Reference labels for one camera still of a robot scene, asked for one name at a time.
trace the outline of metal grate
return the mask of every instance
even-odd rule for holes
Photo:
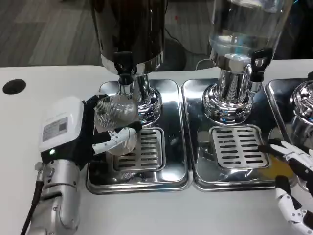
[[[163,165],[163,131],[159,128],[143,129],[138,133],[135,149],[123,156],[114,156],[116,171],[158,170]]]
[[[217,161],[221,167],[261,168],[268,166],[268,157],[258,150],[262,144],[261,133],[254,125],[236,127],[213,127]]]

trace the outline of robotic hand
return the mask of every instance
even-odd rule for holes
[[[283,157],[293,172],[306,181],[307,188],[313,196],[313,150],[304,146],[296,147],[285,141],[271,139],[267,145],[260,145],[261,152]],[[305,208],[291,195],[286,176],[277,176],[276,200],[284,218],[303,234],[313,233],[313,213]]]
[[[97,154],[128,140],[142,126],[93,134],[94,107],[105,95],[87,102],[68,97],[53,104],[41,128],[36,188],[21,235],[72,235],[79,225],[80,171]]]

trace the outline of dispenser tap handle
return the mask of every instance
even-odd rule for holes
[[[267,66],[269,66],[273,57],[273,48],[266,48],[263,50],[254,51],[251,55],[251,66],[253,72],[264,72]],[[258,66],[255,62],[257,59],[264,59],[261,66]]]
[[[114,53],[114,66],[118,71],[121,85],[130,85],[133,80],[133,75],[137,73],[136,66],[133,61],[133,54],[130,51],[120,51]]]

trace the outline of gray carpet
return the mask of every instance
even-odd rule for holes
[[[185,70],[207,58],[211,12],[212,0],[169,2],[166,28],[186,48]],[[55,65],[100,65],[89,0],[1,0],[0,67]]]

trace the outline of dispenser spigot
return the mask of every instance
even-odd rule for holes
[[[251,54],[251,63],[245,66],[244,73],[248,77],[246,91],[254,96],[262,87],[264,72],[273,57],[273,49],[266,48]]]

